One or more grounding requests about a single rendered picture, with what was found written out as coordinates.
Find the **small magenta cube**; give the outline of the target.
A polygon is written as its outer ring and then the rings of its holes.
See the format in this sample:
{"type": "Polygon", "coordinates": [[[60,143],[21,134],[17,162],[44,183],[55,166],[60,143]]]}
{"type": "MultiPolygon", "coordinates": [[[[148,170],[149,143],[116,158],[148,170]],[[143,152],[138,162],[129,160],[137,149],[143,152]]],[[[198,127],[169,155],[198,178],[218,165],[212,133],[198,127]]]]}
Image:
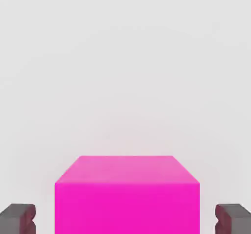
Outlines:
{"type": "Polygon", "coordinates": [[[55,234],[200,234],[200,184],[172,156],[81,156],[54,191],[55,234]]]}

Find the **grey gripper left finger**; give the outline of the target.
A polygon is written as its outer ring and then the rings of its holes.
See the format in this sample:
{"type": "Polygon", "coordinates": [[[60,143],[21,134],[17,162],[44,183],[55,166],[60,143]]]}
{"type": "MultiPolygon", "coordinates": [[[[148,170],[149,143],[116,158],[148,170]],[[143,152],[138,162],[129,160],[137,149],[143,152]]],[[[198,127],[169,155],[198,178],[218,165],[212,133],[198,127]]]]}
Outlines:
{"type": "Polygon", "coordinates": [[[10,204],[0,213],[0,234],[36,234],[34,204],[10,204]]]}

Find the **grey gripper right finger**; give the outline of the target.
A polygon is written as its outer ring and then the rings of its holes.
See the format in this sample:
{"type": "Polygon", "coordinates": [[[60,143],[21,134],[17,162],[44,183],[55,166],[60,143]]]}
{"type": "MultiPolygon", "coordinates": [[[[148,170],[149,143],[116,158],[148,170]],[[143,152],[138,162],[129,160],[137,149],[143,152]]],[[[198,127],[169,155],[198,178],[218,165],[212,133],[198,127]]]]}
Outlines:
{"type": "Polygon", "coordinates": [[[240,204],[217,204],[215,234],[251,234],[251,213],[240,204]]]}

